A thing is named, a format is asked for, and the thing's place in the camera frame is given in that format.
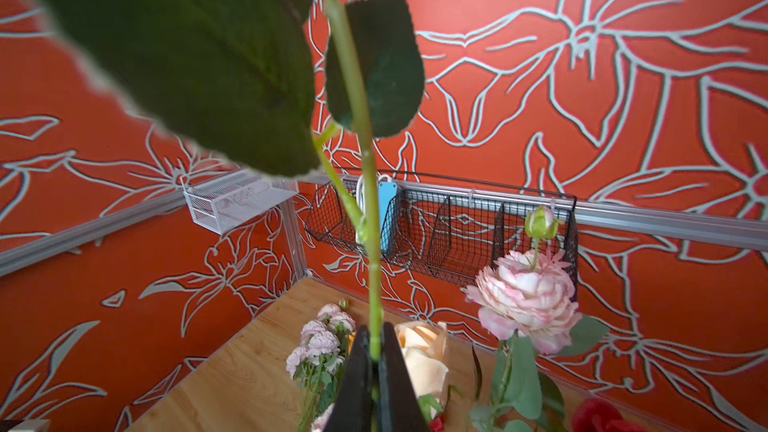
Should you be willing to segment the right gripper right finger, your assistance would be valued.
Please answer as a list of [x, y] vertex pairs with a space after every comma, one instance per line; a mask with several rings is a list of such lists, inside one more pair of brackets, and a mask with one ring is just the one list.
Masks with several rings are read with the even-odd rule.
[[385, 322], [379, 359], [379, 430], [428, 432], [394, 326]]

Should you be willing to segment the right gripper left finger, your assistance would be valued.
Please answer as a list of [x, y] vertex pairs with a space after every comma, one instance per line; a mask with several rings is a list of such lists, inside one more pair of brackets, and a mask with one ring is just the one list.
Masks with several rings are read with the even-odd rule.
[[325, 432], [369, 432], [372, 426], [373, 362], [370, 332], [362, 325], [353, 341], [345, 374]]

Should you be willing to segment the peach rose flower stem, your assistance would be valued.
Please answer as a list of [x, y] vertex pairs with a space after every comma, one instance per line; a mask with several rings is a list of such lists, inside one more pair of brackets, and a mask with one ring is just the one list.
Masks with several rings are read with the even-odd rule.
[[449, 334], [445, 322], [397, 324], [394, 330], [418, 405], [431, 431], [444, 431], [451, 395], [461, 390], [449, 384]]

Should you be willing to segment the pink carnation spray stem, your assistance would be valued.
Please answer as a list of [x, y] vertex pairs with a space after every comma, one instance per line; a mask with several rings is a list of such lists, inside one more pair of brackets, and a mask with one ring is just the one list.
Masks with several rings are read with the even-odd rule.
[[582, 355], [609, 331], [579, 309], [570, 264], [553, 249], [560, 225], [550, 206], [530, 212], [523, 227], [529, 250], [506, 252], [466, 289], [481, 326], [497, 340], [489, 402], [470, 413], [478, 431], [563, 430], [562, 392], [537, 360]]

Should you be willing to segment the red rose flower stem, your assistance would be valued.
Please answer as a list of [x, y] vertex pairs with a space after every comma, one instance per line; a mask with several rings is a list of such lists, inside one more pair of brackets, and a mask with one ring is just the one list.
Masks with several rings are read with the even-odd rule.
[[571, 417], [573, 432], [647, 432], [648, 429], [626, 420], [609, 402], [591, 398], [584, 401]]

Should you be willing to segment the yellow rose flower stem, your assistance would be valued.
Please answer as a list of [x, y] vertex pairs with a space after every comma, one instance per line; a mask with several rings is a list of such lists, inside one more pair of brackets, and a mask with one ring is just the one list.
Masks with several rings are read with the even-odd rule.
[[[308, 172], [318, 0], [1, 0], [1, 248], [240, 165]], [[183, 208], [1, 280], [1, 416], [122, 431], [296, 279], [280, 210]]]

